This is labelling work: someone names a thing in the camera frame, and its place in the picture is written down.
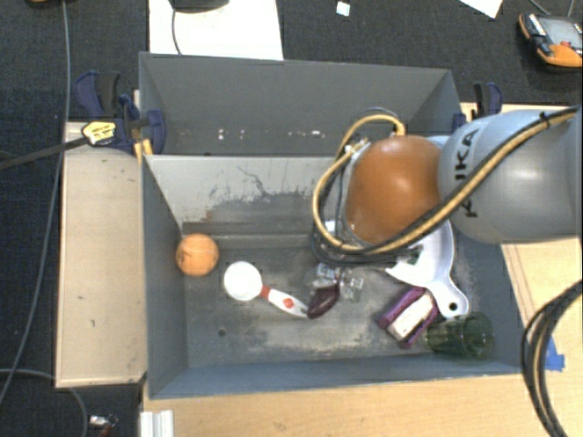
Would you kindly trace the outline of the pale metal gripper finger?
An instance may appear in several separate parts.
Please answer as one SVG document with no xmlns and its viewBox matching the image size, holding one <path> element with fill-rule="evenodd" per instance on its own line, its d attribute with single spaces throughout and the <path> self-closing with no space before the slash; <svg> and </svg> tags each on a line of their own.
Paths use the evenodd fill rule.
<svg viewBox="0 0 583 437">
<path fill-rule="evenodd" d="M 312 290 L 322 290 L 335 286 L 338 280 L 339 270 L 337 268 L 319 263 L 307 272 L 304 284 Z"/>
<path fill-rule="evenodd" d="M 359 302 L 363 292 L 364 280 L 351 272 L 344 272 L 339 281 L 339 293 L 342 300 Z"/>
</svg>

